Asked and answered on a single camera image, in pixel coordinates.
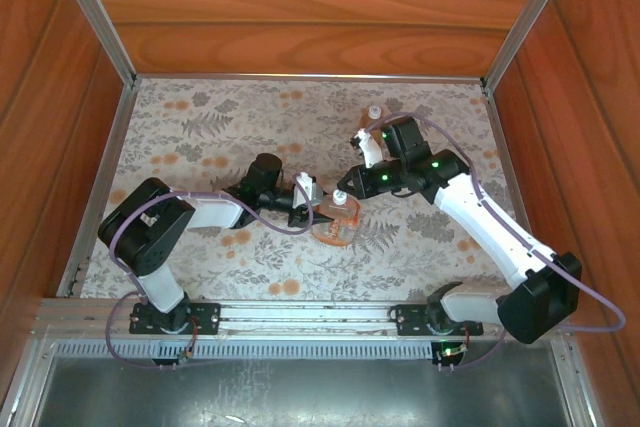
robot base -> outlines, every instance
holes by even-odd
[[[198,335],[216,335],[220,325],[220,304],[211,304],[206,302],[191,302],[186,306],[186,320],[174,331],[163,328],[165,324],[160,316],[169,314],[161,314],[151,304],[143,305],[137,303],[133,306],[129,324],[130,334],[142,335],[166,335],[166,334],[193,334],[193,322],[195,320],[198,326]]]

white bottle cap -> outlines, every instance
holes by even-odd
[[[372,105],[369,107],[369,118],[376,120],[382,115],[382,108],[379,105]]]
[[[344,205],[347,203],[347,193],[336,189],[333,191],[333,203],[336,205]]]

small white bottle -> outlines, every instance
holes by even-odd
[[[380,107],[379,105],[372,105],[362,114],[358,128],[366,129],[381,116],[382,107]],[[375,140],[378,145],[382,146],[382,131],[379,128],[371,131],[371,137],[373,137],[373,140]]]
[[[317,212],[334,219],[333,222],[313,226],[313,236],[320,242],[338,247],[349,245],[356,235],[360,220],[360,204],[342,190],[326,196]]]

metal ventilation grille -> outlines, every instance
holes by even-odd
[[[174,359],[184,341],[115,340],[116,352],[127,358]],[[104,340],[63,340],[56,356],[62,358],[110,357]],[[212,341],[196,344],[197,359],[327,359],[327,360],[418,360],[431,359],[426,341]]]

black mounting bracket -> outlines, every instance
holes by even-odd
[[[396,305],[389,310],[389,318],[395,322],[400,337],[464,336],[467,333],[478,336],[484,334],[482,324],[478,322],[453,323],[447,327],[447,330],[438,329],[437,321],[434,318],[434,313],[440,305],[437,304],[437,306],[433,303]]]
[[[129,316],[129,333],[138,335],[167,335],[167,330],[158,322],[158,311],[151,304],[137,303]],[[198,335],[216,335],[220,326],[220,304],[210,302],[191,302],[186,307],[186,318],[174,331],[180,335],[193,334],[193,323],[198,326]]]

